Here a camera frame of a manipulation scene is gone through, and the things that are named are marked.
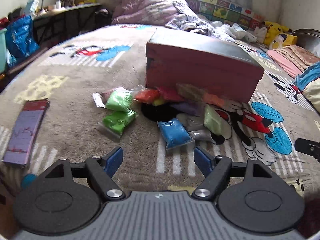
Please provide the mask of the dark printed box lid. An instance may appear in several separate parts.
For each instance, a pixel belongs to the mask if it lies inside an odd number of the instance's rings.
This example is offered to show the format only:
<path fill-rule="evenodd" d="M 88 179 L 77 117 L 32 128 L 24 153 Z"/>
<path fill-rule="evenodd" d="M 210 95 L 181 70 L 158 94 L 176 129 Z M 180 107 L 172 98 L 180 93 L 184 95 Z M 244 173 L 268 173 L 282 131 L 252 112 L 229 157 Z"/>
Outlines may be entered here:
<path fill-rule="evenodd" d="M 239 45 L 181 30 L 156 30 L 146 43 L 145 55 L 154 60 L 207 64 L 257 80 L 264 74 L 264 68 Z"/>

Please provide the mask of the lower green sand bag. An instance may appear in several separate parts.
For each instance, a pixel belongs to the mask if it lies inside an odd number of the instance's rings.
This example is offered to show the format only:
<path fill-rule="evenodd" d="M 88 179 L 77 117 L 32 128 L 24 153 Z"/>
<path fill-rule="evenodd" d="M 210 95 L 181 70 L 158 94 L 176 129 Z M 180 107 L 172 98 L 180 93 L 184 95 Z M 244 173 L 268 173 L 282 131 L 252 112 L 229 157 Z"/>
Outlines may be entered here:
<path fill-rule="evenodd" d="M 137 113 L 133 110 L 128 112 L 114 111 L 105 116 L 97 124 L 97 131 L 112 141 L 119 141 L 127 126 L 131 124 L 137 117 Z"/>

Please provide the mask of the green sand bag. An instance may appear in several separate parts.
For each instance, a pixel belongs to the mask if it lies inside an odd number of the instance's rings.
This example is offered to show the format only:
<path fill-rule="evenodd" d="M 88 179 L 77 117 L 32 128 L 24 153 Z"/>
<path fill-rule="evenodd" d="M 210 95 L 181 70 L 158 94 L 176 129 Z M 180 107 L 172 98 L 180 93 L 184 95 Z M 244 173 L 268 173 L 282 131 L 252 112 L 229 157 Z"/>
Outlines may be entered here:
<path fill-rule="evenodd" d="M 133 110 L 128 112 L 114 111 L 105 116 L 97 124 L 97 131 L 112 141 L 119 141 L 127 126 L 131 124 L 137 117 L 137 113 Z"/>
<path fill-rule="evenodd" d="M 109 110 L 128 112 L 130 110 L 132 100 L 133 96 L 131 91 L 124 87 L 118 87 L 115 88 L 108 97 L 105 107 Z"/>

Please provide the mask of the grey sand bag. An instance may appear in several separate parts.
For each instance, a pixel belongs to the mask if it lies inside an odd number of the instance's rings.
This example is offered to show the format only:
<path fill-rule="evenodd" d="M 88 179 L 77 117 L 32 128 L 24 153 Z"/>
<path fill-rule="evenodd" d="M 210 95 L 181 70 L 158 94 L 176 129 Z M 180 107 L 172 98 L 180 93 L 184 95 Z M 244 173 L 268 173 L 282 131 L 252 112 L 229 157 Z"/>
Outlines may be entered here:
<path fill-rule="evenodd" d="M 176 116 L 176 119 L 194 140 L 215 143 L 210 130 L 204 127 L 204 117 L 181 113 Z"/>

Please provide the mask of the pale yellow-green sand bag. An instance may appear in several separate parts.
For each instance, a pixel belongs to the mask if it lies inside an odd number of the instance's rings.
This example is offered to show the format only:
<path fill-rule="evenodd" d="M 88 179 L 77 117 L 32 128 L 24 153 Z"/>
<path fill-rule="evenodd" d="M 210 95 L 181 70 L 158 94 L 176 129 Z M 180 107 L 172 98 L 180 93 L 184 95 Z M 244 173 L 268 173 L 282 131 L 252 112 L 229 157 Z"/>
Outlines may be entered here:
<path fill-rule="evenodd" d="M 215 135 L 222 134 L 222 118 L 209 105 L 206 105 L 204 109 L 204 127 L 208 128 Z"/>

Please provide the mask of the blue sand bag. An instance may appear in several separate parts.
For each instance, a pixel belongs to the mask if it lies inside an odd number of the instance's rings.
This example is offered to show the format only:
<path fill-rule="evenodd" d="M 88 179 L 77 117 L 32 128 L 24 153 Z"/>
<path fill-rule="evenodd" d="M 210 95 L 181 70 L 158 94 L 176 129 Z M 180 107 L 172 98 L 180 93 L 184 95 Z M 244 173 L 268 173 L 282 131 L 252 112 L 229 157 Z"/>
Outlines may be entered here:
<path fill-rule="evenodd" d="M 159 121 L 157 125 L 164 141 L 166 142 L 167 152 L 194 143 L 194 139 L 185 130 L 182 123 L 176 118 L 172 118 L 170 121 Z"/>

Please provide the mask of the purple sand bag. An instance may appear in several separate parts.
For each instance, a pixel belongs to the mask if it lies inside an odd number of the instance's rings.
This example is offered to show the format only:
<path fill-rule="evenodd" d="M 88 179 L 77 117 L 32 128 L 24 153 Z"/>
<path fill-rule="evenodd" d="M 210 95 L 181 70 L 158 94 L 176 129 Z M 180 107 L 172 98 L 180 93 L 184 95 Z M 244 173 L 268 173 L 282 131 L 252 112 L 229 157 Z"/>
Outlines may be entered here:
<path fill-rule="evenodd" d="M 199 102 L 180 102 L 173 103 L 171 107 L 189 115 L 201 116 L 204 113 L 205 105 Z"/>

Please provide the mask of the pink-brown sand bag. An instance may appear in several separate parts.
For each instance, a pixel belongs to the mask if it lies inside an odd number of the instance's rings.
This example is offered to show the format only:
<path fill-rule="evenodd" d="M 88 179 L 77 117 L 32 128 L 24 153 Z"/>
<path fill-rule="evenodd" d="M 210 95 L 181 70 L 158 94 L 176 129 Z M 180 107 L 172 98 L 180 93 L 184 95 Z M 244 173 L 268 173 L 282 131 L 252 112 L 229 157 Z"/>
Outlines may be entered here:
<path fill-rule="evenodd" d="M 93 101 L 98 108 L 105 108 L 110 95 L 114 92 L 114 88 L 101 93 L 93 93 Z"/>

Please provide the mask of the upper green sand bag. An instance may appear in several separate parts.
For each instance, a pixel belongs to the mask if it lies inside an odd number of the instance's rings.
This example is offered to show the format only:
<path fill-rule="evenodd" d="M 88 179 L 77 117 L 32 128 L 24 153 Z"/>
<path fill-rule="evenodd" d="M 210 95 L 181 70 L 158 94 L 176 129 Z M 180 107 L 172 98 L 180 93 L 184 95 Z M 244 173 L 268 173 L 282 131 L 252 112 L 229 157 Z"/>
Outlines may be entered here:
<path fill-rule="evenodd" d="M 124 87 L 118 87 L 115 88 L 108 97 L 105 107 L 109 110 L 128 112 L 130 110 L 132 100 L 133 96 L 131 91 Z"/>

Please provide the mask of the small orange sand bag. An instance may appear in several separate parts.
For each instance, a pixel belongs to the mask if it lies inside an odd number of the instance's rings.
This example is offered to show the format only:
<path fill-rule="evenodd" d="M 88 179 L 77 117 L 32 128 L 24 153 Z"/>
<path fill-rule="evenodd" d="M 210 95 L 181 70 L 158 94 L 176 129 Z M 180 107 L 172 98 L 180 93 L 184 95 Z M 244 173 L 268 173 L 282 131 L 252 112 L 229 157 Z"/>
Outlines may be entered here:
<path fill-rule="evenodd" d="M 202 100 L 207 104 L 215 105 L 220 108 L 223 108 L 226 105 L 225 100 L 219 98 L 217 95 L 209 94 L 207 92 L 203 94 Z"/>

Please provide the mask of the cream and blue pillow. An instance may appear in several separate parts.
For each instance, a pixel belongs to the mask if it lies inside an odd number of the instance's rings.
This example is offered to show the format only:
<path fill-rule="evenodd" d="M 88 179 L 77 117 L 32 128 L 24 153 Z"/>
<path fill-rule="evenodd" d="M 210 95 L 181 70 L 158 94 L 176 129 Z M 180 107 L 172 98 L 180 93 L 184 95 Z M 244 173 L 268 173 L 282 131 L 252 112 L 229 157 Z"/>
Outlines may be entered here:
<path fill-rule="evenodd" d="M 317 112 L 320 112 L 320 62 L 309 66 L 293 82 L 304 97 L 311 102 Z"/>

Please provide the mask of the brown sand bag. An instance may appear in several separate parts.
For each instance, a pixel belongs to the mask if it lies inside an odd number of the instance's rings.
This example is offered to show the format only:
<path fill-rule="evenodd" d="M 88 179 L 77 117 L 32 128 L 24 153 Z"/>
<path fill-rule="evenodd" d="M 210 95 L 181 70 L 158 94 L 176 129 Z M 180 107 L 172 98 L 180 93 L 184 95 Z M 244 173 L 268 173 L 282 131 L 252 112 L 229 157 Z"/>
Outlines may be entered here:
<path fill-rule="evenodd" d="M 176 89 L 178 94 L 187 100 L 203 102 L 205 90 L 201 88 L 188 83 L 178 83 Z"/>

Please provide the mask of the Mickey Mouse bed blanket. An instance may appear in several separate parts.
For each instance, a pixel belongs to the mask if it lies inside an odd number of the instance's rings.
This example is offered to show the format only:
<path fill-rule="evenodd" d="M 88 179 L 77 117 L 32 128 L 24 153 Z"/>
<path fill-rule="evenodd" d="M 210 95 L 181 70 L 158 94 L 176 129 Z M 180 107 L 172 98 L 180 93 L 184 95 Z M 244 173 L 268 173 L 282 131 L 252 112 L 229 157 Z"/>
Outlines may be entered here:
<path fill-rule="evenodd" d="M 145 45 L 157 30 L 150 25 L 114 25 L 80 35 L 47 51 L 1 93 L 1 152 L 28 100 L 48 99 L 31 162 L 26 168 L 1 164 L 1 182 L 17 194 L 26 174 L 38 175 L 61 157 L 73 162 L 102 155 L 116 145 L 124 161 L 114 179 L 125 191 L 193 191 L 203 176 L 193 161 L 192 147 L 168 154 L 157 123 L 140 112 L 121 139 L 114 142 L 98 131 L 108 114 L 93 93 L 144 84 Z M 243 162 L 256 157 L 303 196 L 319 194 L 319 162 L 294 148 L 298 138 L 319 141 L 319 114 L 291 78 L 260 49 L 246 51 L 265 73 L 248 103 L 230 104 L 220 114 L 226 128 L 213 142 L 200 142 L 211 154 Z"/>

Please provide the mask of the bright red sand bag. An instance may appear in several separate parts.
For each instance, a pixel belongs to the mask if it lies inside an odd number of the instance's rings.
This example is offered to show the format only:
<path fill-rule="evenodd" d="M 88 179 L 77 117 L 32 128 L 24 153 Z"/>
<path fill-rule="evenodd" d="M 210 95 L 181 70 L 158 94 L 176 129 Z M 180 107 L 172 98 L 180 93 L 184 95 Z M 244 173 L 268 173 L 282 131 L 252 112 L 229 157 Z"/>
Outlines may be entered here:
<path fill-rule="evenodd" d="M 135 95 L 135 99 L 142 103 L 151 104 L 160 97 L 160 92 L 157 89 L 143 89 Z"/>

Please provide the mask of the yellow sand bag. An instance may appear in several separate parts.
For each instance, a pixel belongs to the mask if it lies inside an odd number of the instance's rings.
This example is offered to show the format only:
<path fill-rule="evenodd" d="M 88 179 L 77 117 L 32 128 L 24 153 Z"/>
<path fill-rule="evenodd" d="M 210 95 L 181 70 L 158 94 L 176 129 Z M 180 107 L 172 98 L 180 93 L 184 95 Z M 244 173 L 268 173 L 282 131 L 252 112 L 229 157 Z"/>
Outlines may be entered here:
<path fill-rule="evenodd" d="M 165 104 L 166 101 L 163 99 L 163 98 L 157 98 L 153 103 L 152 105 L 153 106 L 160 106 L 160 105 L 163 105 Z"/>

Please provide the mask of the dark red sand bag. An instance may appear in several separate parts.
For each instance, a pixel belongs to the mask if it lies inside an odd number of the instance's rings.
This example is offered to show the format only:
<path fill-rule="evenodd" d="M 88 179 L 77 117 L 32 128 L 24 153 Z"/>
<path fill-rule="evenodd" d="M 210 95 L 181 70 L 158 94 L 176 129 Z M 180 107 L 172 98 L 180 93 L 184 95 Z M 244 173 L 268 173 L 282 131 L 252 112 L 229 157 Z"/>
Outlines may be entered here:
<path fill-rule="evenodd" d="M 184 102 L 185 99 L 178 94 L 175 88 L 156 87 L 164 100 L 171 102 Z"/>

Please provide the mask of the pink folded blanket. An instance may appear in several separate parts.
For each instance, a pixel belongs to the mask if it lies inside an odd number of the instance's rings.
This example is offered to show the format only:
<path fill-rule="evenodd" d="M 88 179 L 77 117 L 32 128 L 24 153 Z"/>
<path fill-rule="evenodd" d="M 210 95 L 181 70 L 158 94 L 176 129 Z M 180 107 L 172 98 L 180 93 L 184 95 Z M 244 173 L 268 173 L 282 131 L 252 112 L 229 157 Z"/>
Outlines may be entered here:
<path fill-rule="evenodd" d="M 267 54 L 292 78 L 302 74 L 311 65 L 319 61 L 319 57 L 296 45 L 268 50 Z"/>

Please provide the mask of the smartphone in dark case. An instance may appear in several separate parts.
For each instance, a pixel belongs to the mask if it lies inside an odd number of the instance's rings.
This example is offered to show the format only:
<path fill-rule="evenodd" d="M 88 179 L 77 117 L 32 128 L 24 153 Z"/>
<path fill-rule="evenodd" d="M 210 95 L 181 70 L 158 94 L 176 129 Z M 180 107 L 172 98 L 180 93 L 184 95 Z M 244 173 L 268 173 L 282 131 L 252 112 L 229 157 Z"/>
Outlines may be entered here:
<path fill-rule="evenodd" d="M 29 165 L 41 122 L 49 105 L 48 99 L 25 102 L 4 152 L 4 163 L 20 167 Z"/>

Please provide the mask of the pink cardboard shoe box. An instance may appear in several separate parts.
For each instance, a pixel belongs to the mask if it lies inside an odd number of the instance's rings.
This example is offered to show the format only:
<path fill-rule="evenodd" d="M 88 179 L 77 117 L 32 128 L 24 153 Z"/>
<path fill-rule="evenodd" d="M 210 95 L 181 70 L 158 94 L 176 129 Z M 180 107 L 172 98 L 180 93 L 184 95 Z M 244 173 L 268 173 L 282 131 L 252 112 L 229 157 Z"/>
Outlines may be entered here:
<path fill-rule="evenodd" d="M 147 87 L 190 84 L 210 94 L 249 102 L 264 74 L 263 67 L 240 46 L 215 40 L 203 49 L 146 44 Z"/>

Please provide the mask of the dark wooden headboard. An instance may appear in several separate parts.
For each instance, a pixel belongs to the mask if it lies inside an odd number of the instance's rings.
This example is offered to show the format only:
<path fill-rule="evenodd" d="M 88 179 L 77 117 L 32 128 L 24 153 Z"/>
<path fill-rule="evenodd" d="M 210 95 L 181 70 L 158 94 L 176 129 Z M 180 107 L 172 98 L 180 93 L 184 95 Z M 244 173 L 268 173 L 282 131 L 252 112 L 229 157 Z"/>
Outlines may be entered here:
<path fill-rule="evenodd" d="M 313 55 L 319 57 L 320 54 L 320 31 L 315 29 L 298 29 L 292 32 L 297 36 L 297 46 L 300 46 Z"/>

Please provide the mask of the yellow Pikachu plush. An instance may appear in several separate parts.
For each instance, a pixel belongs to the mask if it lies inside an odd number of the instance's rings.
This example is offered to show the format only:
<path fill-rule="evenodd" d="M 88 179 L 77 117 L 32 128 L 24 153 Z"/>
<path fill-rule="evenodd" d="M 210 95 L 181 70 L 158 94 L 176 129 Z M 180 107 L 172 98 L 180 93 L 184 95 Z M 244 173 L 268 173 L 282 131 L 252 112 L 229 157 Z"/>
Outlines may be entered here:
<path fill-rule="evenodd" d="M 298 37 L 292 35 L 293 30 L 287 26 L 270 21 L 263 22 L 263 26 L 267 29 L 264 44 L 269 50 L 297 44 Z"/>

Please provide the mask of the white crumpled cloth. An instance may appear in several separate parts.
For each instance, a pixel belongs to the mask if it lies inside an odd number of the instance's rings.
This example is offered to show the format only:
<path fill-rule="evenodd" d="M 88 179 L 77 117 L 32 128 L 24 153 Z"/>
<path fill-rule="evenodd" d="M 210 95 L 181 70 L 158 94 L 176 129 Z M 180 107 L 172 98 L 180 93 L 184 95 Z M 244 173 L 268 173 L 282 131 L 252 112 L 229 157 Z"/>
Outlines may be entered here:
<path fill-rule="evenodd" d="M 234 23 L 233 25 L 223 24 L 221 21 L 214 21 L 210 23 L 214 28 L 214 36 L 219 37 L 222 40 L 235 42 L 235 40 L 242 40 L 248 43 L 254 43 L 257 41 L 257 38 L 242 29 L 240 25 Z"/>

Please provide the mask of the dark desk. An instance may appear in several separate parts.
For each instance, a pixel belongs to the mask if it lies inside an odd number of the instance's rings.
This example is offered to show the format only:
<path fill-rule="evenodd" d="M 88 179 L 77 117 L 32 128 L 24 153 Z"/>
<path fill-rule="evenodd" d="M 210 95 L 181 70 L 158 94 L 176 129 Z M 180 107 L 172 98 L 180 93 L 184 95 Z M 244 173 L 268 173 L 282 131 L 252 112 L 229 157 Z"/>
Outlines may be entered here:
<path fill-rule="evenodd" d="M 54 46 L 95 28 L 100 3 L 77 5 L 49 11 L 33 19 L 33 37 L 39 46 Z"/>

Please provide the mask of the blue plastic shopping bag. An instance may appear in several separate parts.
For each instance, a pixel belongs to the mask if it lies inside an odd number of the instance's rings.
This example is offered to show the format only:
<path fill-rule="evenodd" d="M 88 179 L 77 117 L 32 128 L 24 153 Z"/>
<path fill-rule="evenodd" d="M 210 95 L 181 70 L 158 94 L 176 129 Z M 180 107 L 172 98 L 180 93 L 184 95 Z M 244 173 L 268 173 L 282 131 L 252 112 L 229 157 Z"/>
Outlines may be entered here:
<path fill-rule="evenodd" d="M 35 53 L 40 47 L 33 37 L 33 19 L 30 15 L 11 22 L 5 34 L 6 47 L 10 53 L 9 66 L 13 67 Z"/>

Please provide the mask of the teal plastic storage bin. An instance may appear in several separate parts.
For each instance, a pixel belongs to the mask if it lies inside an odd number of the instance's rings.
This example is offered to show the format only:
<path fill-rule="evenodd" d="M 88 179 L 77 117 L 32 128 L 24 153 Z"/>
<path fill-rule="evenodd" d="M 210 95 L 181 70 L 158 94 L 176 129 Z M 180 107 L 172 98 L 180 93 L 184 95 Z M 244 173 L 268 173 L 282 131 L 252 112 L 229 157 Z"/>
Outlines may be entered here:
<path fill-rule="evenodd" d="M 7 64 L 7 48 L 5 41 L 6 32 L 6 28 L 0 30 L 0 74 L 2 74 L 5 71 Z"/>

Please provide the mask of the colourful alphabet foam mat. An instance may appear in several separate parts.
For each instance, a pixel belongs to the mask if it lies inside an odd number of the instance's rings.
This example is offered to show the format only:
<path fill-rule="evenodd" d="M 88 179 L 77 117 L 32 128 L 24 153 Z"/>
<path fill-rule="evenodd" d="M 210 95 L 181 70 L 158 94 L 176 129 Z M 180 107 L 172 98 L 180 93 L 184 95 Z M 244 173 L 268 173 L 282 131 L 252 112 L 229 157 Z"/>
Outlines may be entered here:
<path fill-rule="evenodd" d="M 253 10 L 237 5 L 227 0 L 185 0 L 191 10 L 197 15 L 203 15 L 214 22 L 238 24 L 245 30 L 254 30 L 264 22 L 264 16 Z"/>

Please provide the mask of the lilac quilt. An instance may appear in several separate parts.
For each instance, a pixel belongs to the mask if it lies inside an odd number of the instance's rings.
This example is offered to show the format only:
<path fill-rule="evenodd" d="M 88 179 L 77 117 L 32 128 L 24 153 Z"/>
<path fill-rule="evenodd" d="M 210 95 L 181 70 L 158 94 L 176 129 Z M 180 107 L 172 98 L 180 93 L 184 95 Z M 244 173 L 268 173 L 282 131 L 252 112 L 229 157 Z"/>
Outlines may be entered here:
<path fill-rule="evenodd" d="M 213 36 L 214 27 L 202 20 L 185 0 L 116 0 L 112 25 L 146 24 Z"/>

